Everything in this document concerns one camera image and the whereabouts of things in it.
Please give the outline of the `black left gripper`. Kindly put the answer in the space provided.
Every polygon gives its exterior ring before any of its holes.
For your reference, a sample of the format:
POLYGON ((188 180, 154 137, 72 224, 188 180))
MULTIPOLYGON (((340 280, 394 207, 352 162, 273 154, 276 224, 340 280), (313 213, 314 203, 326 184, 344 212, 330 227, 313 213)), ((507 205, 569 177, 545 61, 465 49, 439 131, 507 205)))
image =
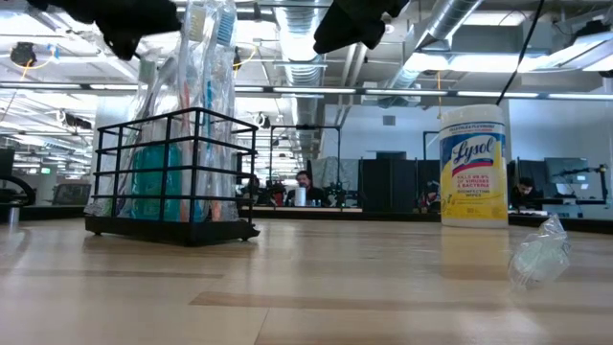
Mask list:
POLYGON ((182 23, 171 0, 104 0, 97 12, 89 0, 26 0, 40 11, 61 9, 84 24, 95 24, 104 43, 121 60, 131 60, 143 36, 179 31, 182 23))

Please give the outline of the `green toothbrush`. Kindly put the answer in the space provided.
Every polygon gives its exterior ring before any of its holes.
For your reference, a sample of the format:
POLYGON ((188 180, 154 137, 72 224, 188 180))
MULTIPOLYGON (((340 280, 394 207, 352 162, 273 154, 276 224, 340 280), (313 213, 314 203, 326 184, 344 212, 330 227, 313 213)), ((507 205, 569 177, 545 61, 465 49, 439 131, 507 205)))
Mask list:
POLYGON ((508 265, 511 287, 528 290, 550 284, 570 266, 570 251, 559 217, 549 217, 512 252, 508 265))
POLYGON ((157 78, 157 56, 143 57, 139 63, 136 93, 133 97, 102 99, 96 114, 92 191, 85 214, 93 217, 128 217, 132 193, 132 170, 142 125, 149 114, 151 91, 157 78))

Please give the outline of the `packaged toothbrushes bundle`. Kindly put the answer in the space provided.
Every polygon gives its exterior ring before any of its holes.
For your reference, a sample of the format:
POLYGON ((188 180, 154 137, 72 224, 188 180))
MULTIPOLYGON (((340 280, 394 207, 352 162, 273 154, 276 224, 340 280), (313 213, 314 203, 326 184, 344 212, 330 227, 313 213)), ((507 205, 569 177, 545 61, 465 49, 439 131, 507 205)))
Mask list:
MULTIPOLYGON (((138 150, 150 146, 164 146, 160 143, 160 141, 165 138, 165 130, 167 129, 167 126, 163 120, 155 120, 153 117, 159 112, 157 106, 159 104, 158 98, 160 94, 162 93, 162 91, 168 89, 175 84, 176 72, 177 61, 174 57, 166 59, 166 61, 160 67, 157 66, 157 78, 151 91, 149 114, 138 121, 142 125, 140 141, 136 145, 138 150)), ((133 169, 132 173, 156 172, 157 170, 144 169, 141 171, 133 169)), ((131 200, 130 215, 127 218, 132 218, 132 200, 136 198, 153 198, 153 195, 130 194, 127 196, 127 198, 131 200)))

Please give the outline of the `teal mouthwash bottle white cap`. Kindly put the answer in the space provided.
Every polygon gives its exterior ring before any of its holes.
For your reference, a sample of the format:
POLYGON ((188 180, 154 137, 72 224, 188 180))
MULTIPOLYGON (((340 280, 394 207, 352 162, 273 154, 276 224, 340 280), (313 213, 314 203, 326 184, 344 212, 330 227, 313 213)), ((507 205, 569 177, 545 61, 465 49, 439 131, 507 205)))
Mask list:
MULTIPOLYGON (((134 155, 135 170, 158 169, 164 163, 164 146, 150 146, 138 150, 134 155)), ((131 216, 137 219, 159 219, 162 172, 135 172, 132 175, 131 193, 137 196, 153 198, 136 198, 132 200, 131 216)))
MULTIPOLYGON (((172 143, 169 146, 169 167, 180 167, 193 161, 193 142, 172 143)), ((167 196, 188 195, 192 186, 192 172, 190 170, 168 171, 167 196)), ((204 201, 197 200, 193 212, 194 221, 203 221, 204 201)), ((189 220, 190 202, 187 199, 167 199, 165 201, 165 221, 187 222, 189 220)))

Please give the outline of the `black wire caddy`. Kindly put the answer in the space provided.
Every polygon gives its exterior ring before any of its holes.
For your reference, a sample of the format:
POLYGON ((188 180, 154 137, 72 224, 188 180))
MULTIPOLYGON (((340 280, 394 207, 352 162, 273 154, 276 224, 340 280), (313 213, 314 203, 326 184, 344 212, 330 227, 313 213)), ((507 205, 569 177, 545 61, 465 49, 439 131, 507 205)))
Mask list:
POLYGON ((229 147, 233 150, 233 168, 228 171, 233 179, 234 195, 229 199, 235 203, 231 208, 235 212, 235 218, 226 221, 212 221, 208 202, 211 200, 206 195, 208 173, 214 173, 215 168, 206 166, 206 148, 215 142, 206 134, 206 115, 211 111, 203 107, 191 107, 175 110, 165 114, 155 115, 155 120, 163 120, 167 126, 165 138, 160 141, 165 146, 165 159, 161 171, 163 173, 162 189, 160 194, 160 214, 159 219, 139 219, 127 217, 93 217, 85 214, 85 228, 87 231, 100 236, 102 234, 119 235, 143 241, 167 242, 185 246, 199 246, 209 243, 229 242, 234 240, 248 241, 259 235, 259 230, 249 215, 242 218, 239 211, 242 207, 251 209, 253 202, 250 199, 240 197, 236 192, 239 182, 255 180, 255 169, 249 167, 244 169, 240 165, 240 160, 244 157, 255 159, 257 150, 254 143, 239 144, 235 137, 238 134, 247 134, 254 137, 258 131, 257 127, 242 120, 231 119, 233 127, 234 143, 229 147), (181 115, 186 112, 194 112, 192 121, 196 125, 193 136, 180 134, 181 115), (193 139, 193 163, 188 166, 169 167, 169 146, 172 143, 180 143, 193 139), (167 173, 168 171, 187 170, 192 171, 192 187, 189 195, 166 195, 167 173), (165 221, 165 201, 167 199, 187 199, 190 201, 190 218, 187 222, 165 221), (203 221, 194 221, 193 212, 195 202, 204 201, 203 221))

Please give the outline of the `long ceiling light strip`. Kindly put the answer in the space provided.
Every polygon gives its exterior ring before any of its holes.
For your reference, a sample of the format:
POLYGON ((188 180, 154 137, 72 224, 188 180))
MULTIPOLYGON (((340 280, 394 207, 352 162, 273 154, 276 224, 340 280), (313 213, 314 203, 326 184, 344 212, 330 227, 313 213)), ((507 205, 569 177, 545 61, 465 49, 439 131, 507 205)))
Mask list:
MULTIPOLYGON (((0 81, 0 89, 62 91, 75 93, 117 93, 128 94, 137 91, 136 84, 68 83, 68 82, 29 82, 0 81)), ((341 96, 398 96, 398 97, 440 97, 440 98, 482 98, 497 99, 501 93, 496 91, 439 90, 439 89, 382 89, 360 87, 314 87, 314 86, 259 86, 238 85, 239 94, 269 95, 341 95, 341 96)), ((613 102, 613 94, 596 93, 548 93, 548 92, 506 92, 506 99, 546 100, 546 101, 587 101, 613 102)))

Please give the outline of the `bright ceiling light panel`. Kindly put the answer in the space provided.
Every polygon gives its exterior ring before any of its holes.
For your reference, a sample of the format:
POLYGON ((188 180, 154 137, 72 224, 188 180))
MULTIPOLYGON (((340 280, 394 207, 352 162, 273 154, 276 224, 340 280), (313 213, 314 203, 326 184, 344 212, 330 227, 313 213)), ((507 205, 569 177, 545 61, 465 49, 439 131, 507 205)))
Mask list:
POLYGON ((526 55, 521 63, 516 54, 459 54, 452 57, 416 53, 404 67, 409 71, 450 70, 456 72, 545 73, 613 69, 613 31, 580 36, 573 45, 548 56, 526 55))

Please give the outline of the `black ceiling device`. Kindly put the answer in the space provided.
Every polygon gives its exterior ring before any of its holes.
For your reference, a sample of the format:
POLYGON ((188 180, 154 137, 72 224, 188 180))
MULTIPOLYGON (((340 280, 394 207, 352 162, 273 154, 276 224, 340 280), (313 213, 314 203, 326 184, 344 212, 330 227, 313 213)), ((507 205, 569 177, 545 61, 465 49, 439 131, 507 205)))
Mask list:
POLYGON ((33 67, 37 59, 32 42, 17 42, 11 49, 10 60, 21 67, 33 67))

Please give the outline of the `black partition panels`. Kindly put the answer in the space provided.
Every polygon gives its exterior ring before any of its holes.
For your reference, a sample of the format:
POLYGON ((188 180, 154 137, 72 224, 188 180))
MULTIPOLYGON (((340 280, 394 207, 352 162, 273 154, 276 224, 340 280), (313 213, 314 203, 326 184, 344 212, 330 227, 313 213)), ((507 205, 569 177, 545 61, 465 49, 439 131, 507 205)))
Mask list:
POLYGON ((386 152, 359 162, 358 201, 365 212, 438 214, 440 161, 403 159, 386 152))

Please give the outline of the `dark grey chair back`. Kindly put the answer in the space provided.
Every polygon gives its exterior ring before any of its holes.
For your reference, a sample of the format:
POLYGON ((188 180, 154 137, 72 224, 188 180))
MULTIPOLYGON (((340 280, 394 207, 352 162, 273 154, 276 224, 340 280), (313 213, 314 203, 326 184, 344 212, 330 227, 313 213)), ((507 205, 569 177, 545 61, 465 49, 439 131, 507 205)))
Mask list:
POLYGON ((84 206, 89 201, 90 184, 58 184, 52 204, 56 206, 84 206))

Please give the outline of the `black curved bar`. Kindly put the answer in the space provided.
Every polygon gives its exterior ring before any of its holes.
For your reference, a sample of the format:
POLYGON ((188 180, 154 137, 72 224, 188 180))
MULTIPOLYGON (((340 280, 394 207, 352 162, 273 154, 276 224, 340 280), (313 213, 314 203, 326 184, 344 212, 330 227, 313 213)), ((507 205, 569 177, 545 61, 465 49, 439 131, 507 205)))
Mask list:
POLYGON ((0 181, 10 182, 21 189, 21 193, 18 193, 15 190, 0 188, 0 207, 9 207, 14 201, 19 202, 21 207, 26 207, 26 195, 22 190, 23 182, 26 181, 12 175, 0 175, 0 181))

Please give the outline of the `Lysol wipes canister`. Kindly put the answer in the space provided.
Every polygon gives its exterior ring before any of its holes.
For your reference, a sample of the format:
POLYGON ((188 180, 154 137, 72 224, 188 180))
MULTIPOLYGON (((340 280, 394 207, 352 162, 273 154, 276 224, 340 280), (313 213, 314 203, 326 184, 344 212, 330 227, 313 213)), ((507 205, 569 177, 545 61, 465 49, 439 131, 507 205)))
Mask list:
POLYGON ((506 121, 494 104, 467 105, 441 116, 440 197, 445 226, 509 224, 506 121))

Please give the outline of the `dark background monitor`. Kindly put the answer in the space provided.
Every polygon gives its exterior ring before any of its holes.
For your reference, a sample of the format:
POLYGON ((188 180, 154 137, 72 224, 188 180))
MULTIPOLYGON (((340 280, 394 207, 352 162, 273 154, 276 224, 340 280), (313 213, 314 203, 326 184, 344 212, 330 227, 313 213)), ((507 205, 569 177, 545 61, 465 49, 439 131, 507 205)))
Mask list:
POLYGON ((547 181, 552 184, 585 184, 589 164, 585 158, 554 158, 545 160, 547 181))

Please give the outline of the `silver spiral ceiling duct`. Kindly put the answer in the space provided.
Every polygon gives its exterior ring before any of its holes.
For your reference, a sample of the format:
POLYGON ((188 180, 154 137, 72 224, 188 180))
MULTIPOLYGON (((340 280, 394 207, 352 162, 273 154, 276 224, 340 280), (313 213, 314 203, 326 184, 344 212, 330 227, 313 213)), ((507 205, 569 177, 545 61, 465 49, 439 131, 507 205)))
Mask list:
POLYGON ((403 62, 383 83, 385 88, 409 89, 422 72, 444 69, 453 35, 483 0, 437 0, 428 18, 409 27, 403 42, 403 62))
MULTIPOLYGON (((292 87, 322 86, 325 67, 313 45, 314 34, 327 9, 319 7, 323 0, 283 0, 286 6, 274 9, 279 24, 279 44, 283 60, 285 84, 292 87)), ((321 125, 323 101, 317 95, 298 95, 292 101, 295 125, 321 125)), ((315 159, 320 153, 322 129, 296 132, 299 153, 303 159, 315 159)))

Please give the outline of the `thin black background frame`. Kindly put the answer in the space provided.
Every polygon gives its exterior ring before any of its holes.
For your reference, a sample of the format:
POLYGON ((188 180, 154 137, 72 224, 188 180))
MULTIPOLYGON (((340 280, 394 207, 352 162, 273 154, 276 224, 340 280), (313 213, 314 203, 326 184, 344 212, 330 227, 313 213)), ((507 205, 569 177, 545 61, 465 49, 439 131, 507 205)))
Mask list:
MULTIPOLYGON (((317 131, 317 130, 323 130, 323 129, 334 129, 337 132, 337 138, 338 138, 338 142, 337 142, 337 154, 336 154, 336 160, 337 160, 337 175, 336 175, 336 182, 333 184, 333 188, 332 188, 332 192, 335 195, 335 197, 344 197, 344 192, 343 192, 343 187, 342 187, 342 183, 340 181, 340 168, 341 168, 341 163, 340 163, 340 152, 341 152, 341 126, 318 126, 318 125, 296 125, 296 126, 272 126, 270 128, 270 142, 269 142, 269 179, 272 179, 272 154, 273 154, 273 148, 276 146, 275 142, 276 142, 276 137, 274 136, 274 131, 277 128, 283 128, 283 129, 294 129, 296 132, 299 131, 317 131)), ((312 173, 312 162, 310 160, 306 161, 306 169, 303 171, 308 171, 309 174, 311 175, 311 179, 312 179, 312 184, 313 184, 313 173, 312 173)), ((284 202, 282 203, 283 206, 285 205, 285 201, 286 201, 286 196, 284 197, 284 202)))

